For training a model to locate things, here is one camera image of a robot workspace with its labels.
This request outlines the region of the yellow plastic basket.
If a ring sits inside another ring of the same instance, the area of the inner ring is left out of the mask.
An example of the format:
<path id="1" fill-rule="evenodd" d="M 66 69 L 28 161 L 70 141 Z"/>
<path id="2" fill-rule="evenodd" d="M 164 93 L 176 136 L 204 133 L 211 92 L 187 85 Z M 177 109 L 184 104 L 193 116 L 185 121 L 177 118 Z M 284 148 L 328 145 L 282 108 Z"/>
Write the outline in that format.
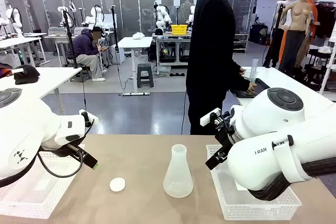
<path id="1" fill-rule="evenodd" d="M 188 25 L 171 25 L 173 36 L 185 36 L 187 34 Z"/>

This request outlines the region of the white paper label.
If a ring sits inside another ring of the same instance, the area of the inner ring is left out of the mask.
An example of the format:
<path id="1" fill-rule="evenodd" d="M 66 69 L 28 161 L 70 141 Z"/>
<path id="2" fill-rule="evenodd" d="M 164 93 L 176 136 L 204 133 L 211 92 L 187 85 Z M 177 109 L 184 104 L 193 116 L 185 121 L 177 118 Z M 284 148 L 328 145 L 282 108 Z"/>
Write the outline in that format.
<path id="1" fill-rule="evenodd" d="M 41 190 L 45 190 L 49 183 L 50 183 L 50 179 L 49 178 L 44 178 L 38 181 L 37 185 L 34 188 L 34 191 L 41 191 Z"/>

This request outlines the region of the beige mannequin dark trousers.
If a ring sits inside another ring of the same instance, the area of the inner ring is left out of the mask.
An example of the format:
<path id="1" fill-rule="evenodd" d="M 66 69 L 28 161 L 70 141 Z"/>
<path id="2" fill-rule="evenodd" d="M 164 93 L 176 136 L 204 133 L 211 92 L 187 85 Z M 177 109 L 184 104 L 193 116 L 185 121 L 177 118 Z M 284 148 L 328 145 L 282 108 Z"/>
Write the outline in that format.
<path id="1" fill-rule="evenodd" d="M 287 30 L 285 48 L 278 70 L 292 77 L 297 53 L 303 40 L 309 34 L 311 6 L 307 0 L 296 0 L 286 6 L 283 10 L 282 17 L 288 11 L 291 11 L 291 24 Z"/>

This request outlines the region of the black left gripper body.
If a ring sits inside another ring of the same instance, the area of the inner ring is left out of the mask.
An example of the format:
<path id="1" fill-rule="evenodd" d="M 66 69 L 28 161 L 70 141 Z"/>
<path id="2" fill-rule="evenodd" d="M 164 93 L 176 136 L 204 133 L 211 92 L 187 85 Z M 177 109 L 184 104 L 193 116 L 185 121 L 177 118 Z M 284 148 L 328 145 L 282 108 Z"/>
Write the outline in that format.
<path id="1" fill-rule="evenodd" d="M 56 155 L 58 157 L 80 157 L 85 155 L 85 150 L 78 145 L 66 144 L 56 150 Z"/>

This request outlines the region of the gray plastic stool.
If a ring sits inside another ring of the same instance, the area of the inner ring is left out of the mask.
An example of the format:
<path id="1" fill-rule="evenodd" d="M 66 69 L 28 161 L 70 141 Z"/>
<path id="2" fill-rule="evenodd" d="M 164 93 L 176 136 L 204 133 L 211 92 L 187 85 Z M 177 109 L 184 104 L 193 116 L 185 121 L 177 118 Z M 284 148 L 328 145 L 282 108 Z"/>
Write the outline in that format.
<path id="1" fill-rule="evenodd" d="M 148 85 L 150 88 L 154 87 L 152 67 L 149 63 L 139 63 L 137 65 L 137 87 L 141 88 L 143 85 Z"/>

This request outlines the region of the white perforated plastic basket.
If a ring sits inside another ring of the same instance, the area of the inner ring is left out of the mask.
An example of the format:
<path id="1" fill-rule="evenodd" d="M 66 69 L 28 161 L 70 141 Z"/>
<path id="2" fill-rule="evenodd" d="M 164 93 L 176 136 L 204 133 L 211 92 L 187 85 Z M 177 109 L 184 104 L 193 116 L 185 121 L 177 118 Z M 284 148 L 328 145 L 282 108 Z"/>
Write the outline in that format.
<path id="1" fill-rule="evenodd" d="M 34 191 L 38 181 L 49 178 L 45 190 Z M 0 188 L 0 215 L 48 219 L 73 181 L 74 176 L 57 178 L 49 174 L 39 159 L 18 181 Z"/>
<path id="2" fill-rule="evenodd" d="M 233 179 L 226 162 L 212 169 L 211 176 L 225 220 L 289 221 L 302 206 L 291 188 L 272 201 L 256 199 Z"/>

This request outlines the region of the metal frame desk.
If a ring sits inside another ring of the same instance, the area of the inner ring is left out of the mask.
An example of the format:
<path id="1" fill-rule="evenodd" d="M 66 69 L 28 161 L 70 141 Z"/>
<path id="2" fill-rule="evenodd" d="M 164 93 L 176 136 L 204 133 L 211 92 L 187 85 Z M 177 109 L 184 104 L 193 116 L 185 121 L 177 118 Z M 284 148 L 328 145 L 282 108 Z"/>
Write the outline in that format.
<path id="1" fill-rule="evenodd" d="M 163 33 L 163 35 L 152 34 L 152 37 L 155 41 L 156 46 L 156 74 L 160 74 L 160 67 L 176 67 L 176 66 L 187 66 L 186 61 L 180 61 L 180 44 L 181 43 L 190 43 L 191 41 L 191 32 L 187 31 L 186 35 L 172 35 L 172 33 Z M 160 63 L 160 44 L 161 43 L 175 43 L 175 61 L 174 62 L 163 62 Z"/>

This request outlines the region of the white mannequin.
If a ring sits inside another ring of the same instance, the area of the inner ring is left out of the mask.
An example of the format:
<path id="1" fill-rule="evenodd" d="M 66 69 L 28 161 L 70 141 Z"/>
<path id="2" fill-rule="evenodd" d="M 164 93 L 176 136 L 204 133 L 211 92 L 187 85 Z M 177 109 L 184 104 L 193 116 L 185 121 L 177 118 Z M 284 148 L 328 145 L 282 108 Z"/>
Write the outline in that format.
<path id="1" fill-rule="evenodd" d="M 286 0 L 286 6 L 291 4 L 292 0 Z M 291 10 L 288 10 L 286 13 L 286 21 L 284 22 L 284 26 L 289 27 L 291 24 Z"/>

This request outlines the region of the black clothes on rack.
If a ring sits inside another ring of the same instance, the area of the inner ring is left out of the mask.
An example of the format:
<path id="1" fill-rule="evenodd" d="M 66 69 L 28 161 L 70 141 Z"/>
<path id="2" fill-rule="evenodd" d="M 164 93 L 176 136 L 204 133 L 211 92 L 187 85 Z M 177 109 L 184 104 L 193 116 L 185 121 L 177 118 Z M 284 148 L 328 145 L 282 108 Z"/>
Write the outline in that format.
<path id="1" fill-rule="evenodd" d="M 318 11 L 319 26 L 316 27 L 316 36 L 318 38 L 330 38 L 334 23 L 336 21 L 336 6 L 327 3 L 316 5 Z"/>

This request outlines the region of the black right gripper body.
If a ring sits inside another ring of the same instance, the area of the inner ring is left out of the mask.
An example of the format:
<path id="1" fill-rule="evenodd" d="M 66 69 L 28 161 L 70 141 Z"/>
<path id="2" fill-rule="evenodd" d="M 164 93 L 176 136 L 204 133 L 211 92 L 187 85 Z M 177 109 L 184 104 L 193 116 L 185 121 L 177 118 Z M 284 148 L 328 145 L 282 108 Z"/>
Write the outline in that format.
<path id="1" fill-rule="evenodd" d="M 234 127 L 229 124 L 231 119 L 231 115 L 229 112 L 225 112 L 215 119 L 215 129 L 217 133 L 215 138 L 222 145 L 235 144 L 235 140 L 233 138 L 233 134 L 235 133 Z"/>

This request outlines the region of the shoe rack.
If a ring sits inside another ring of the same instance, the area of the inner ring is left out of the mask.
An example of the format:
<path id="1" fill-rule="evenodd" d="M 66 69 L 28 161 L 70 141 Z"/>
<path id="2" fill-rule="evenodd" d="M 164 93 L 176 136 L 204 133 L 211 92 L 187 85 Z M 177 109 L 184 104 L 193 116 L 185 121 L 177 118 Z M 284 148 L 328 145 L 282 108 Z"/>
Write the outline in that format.
<path id="1" fill-rule="evenodd" d="M 245 53 L 248 45 L 248 33 L 235 34 L 234 38 L 234 53 Z"/>

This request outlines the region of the black tray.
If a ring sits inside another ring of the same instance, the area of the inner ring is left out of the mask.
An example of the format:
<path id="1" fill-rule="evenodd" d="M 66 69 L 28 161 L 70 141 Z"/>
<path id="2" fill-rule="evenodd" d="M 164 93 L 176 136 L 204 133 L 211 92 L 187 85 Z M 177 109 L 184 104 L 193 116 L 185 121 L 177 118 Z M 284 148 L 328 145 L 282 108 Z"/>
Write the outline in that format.
<path id="1" fill-rule="evenodd" d="M 244 91 L 239 91 L 239 90 L 233 90 L 232 94 L 234 94 L 237 98 L 246 98 L 246 99 L 253 99 L 255 96 L 260 94 L 266 89 L 269 89 L 269 86 L 265 84 L 261 79 L 256 78 L 255 79 L 255 84 L 257 85 L 255 93 L 253 94 L 248 94 Z"/>

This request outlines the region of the white standing desk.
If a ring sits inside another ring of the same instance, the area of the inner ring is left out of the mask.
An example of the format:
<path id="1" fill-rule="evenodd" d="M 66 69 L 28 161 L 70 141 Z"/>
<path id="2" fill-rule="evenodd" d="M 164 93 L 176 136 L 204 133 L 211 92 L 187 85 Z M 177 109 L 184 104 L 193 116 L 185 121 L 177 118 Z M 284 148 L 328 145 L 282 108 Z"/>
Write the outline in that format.
<path id="1" fill-rule="evenodd" d="M 132 77 L 133 77 L 133 92 L 138 92 L 137 87 L 137 67 L 135 64 L 135 52 L 141 52 L 143 48 L 149 48 L 153 37 L 143 37 L 139 40 L 134 40 L 132 37 L 124 37 L 118 42 L 119 48 L 130 49 L 131 50 L 131 60 L 132 60 Z"/>

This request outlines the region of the clear plastic graduated cylinder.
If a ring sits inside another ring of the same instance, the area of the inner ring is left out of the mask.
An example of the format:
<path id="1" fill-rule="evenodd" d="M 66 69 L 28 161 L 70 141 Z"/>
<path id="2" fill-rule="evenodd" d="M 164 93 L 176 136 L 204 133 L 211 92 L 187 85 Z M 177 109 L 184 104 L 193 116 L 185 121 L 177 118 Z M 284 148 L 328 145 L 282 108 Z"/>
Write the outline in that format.
<path id="1" fill-rule="evenodd" d="M 252 66 L 251 66 L 251 69 L 250 69 L 250 72 L 248 75 L 245 75 L 246 78 L 248 78 L 249 80 L 249 83 L 250 82 L 253 82 L 255 83 L 255 80 L 256 80 L 256 73 L 257 73 L 257 66 L 258 66 L 258 59 L 253 59 L 252 61 Z"/>

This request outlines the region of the black tripod pole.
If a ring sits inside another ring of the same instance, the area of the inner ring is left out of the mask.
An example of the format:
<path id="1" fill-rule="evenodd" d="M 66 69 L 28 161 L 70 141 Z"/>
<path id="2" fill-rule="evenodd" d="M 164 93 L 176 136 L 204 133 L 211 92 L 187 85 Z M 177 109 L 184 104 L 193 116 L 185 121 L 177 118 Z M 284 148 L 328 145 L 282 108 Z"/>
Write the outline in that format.
<path id="1" fill-rule="evenodd" d="M 74 64 L 75 68 L 78 68 L 77 61 L 76 61 L 76 56 L 75 56 L 75 52 L 74 52 L 74 48 L 73 48 L 73 43 L 72 43 L 72 33 L 71 33 L 70 26 L 69 26 L 69 23 L 68 23 L 68 12 L 66 11 L 65 8 L 62 8 L 61 13 L 62 13 L 62 16 L 63 16 L 63 26 L 66 29 L 66 34 L 67 34 L 67 37 L 68 37 L 68 42 L 69 42 L 69 46 L 70 46 L 70 51 L 71 51 L 73 64 Z"/>
<path id="2" fill-rule="evenodd" d="M 111 5 L 110 6 L 110 11 L 112 14 L 112 20 L 113 20 L 113 34 L 114 34 L 114 40 L 115 40 L 115 64 L 120 64 L 120 57 L 119 57 L 119 47 L 118 47 L 118 38 L 117 38 L 117 28 L 116 28 L 116 21 L 115 21 L 115 11 L 114 11 L 115 6 Z"/>

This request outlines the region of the white workbench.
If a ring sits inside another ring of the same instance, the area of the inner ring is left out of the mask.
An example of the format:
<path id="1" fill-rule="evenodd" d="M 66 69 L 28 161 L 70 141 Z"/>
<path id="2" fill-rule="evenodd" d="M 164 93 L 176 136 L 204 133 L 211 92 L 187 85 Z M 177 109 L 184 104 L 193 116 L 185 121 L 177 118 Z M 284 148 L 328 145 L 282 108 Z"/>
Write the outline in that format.
<path id="1" fill-rule="evenodd" d="M 2 39 L 0 37 L 0 54 L 9 52 L 12 55 L 13 60 L 15 60 L 15 49 L 18 49 L 18 58 L 20 59 L 20 62 L 30 64 L 35 67 L 35 59 L 33 57 L 30 44 L 37 41 L 40 46 L 43 61 L 41 60 L 39 53 L 35 54 L 35 58 L 38 61 L 37 66 L 43 66 L 50 62 L 50 60 L 46 60 L 44 48 L 41 42 L 44 35 L 46 35 L 46 33 L 28 33 L 21 37 L 6 39 Z"/>

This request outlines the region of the person in black clothes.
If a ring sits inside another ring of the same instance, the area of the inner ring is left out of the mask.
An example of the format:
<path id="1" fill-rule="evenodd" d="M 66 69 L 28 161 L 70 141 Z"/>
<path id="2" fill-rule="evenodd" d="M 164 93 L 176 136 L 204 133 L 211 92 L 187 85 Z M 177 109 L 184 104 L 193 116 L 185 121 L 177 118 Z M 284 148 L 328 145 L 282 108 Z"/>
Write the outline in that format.
<path id="1" fill-rule="evenodd" d="M 235 16 L 228 0 L 197 0 L 186 75 L 192 135 L 216 134 L 213 126 L 201 126 L 200 118 L 221 109 L 231 90 L 235 32 Z"/>

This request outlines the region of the white metal rack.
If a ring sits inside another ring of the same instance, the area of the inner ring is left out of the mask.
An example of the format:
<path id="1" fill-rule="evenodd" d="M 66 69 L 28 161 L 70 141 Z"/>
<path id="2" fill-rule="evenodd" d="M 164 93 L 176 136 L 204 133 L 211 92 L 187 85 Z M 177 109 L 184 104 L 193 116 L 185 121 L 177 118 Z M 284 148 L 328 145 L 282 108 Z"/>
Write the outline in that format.
<path id="1" fill-rule="evenodd" d="M 336 64 L 334 64 L 334 59 L 336 58 L 336 21 L 334 23 L 334 27 L 331 33 L 331 37 L 329 39 L 329 43 L 333 43 L 333 47 L 331 49 L 331 56 L 330 56 L 329 62 L 326 65 L 326 72 L 323 78 L 323 82 L 319 90 L 320 95 L 323 95 L 324 89 L 327 84 L 327 80 L 331 73 L 331 70 L 336 70 Z"/>

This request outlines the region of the person's right forearm black sleeve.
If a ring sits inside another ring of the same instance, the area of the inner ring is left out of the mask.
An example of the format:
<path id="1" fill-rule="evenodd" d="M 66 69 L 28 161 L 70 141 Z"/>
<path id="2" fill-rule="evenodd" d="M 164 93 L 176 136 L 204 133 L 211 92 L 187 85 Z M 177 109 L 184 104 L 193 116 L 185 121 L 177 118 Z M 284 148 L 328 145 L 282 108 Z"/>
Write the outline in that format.
<path id="1" fill-rule="evenodd" d="M 231 64 L 231 80 L 232 83 L 230 85 L 231 90 L 238 91 L 247 91 L 249 89 L 250 81 L 245 79 L 241 75 L 241 66 L 238 65 L 235 61 L 232 60 Z"/>

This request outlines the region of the seated person purple hoodie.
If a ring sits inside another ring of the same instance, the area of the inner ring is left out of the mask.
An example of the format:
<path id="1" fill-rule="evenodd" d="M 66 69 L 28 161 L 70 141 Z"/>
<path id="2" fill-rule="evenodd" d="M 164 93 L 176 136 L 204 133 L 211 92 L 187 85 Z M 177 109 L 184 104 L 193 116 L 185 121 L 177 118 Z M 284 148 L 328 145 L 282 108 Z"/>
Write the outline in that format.
<path id="1" fill-rule="evenodd" d="M 99 65 L 98 54 L 101 51 L 100 44 L 93 45 L 93 31 L 90 29 L 83 29 L 81 34 L 78 35 L 72 42 L 74 53 L 72 54 L 71 48 L 67 50 L 67 60 L 69 63 L 82 64 L 89 67 L 92 73 L 92 81 L 104 82 L 105 72 Z"/>

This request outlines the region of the white round lid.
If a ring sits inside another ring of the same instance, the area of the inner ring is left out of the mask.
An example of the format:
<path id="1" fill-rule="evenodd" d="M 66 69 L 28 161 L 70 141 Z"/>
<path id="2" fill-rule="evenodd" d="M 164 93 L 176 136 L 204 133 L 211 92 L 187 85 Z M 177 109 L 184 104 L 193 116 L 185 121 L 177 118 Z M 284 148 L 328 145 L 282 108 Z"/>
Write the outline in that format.
<path id="1" fill-rule="evenodd" d="M 112 192 L 120 192 L 125 188 L 125 179 L 116 177 L 110 181 L 109 187 Z"/>

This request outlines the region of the mannequin in orange clothes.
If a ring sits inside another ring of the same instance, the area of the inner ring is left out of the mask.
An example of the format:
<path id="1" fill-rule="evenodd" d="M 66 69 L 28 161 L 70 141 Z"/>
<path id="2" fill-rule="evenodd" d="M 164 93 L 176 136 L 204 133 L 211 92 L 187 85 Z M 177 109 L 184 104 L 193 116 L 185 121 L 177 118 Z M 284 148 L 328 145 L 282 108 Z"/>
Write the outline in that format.
<path id="1" fill-rule="evenodd" d="M 316 27 L 320 25 L 318 22 L 318 11 L 315 5 L 315 0 L 307 0 L 307 3 L 311 7 L 311 21 L 310 21 L 310 39 L 315 37 Z"/>

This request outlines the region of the black cap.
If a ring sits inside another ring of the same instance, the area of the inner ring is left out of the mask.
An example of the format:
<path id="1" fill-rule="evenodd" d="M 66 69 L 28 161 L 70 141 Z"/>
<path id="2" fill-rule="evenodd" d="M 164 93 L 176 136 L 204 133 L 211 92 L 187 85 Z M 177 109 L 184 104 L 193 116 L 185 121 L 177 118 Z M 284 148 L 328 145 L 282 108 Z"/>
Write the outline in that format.
<path id="1" fill-rule="evenodd" d="M 16 85 L 36 83 L 40 73 L 30 65 L 22 65 L 12 70 Z"/>

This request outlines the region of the translucent plastic conical flask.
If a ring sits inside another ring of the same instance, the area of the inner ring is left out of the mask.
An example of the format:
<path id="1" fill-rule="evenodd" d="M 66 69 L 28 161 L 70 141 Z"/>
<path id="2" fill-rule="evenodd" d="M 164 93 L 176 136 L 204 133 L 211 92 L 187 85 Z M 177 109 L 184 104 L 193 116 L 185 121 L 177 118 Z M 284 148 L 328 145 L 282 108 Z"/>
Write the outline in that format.
<path id="1" fill-rule="evenodd" d="M 171 197 L 184 198 L 193 188 L 187 162 L 187 148 L 182 144 L 175 144 L 171 148 L 171 160 L 164 177 L 163 189 Z"/>

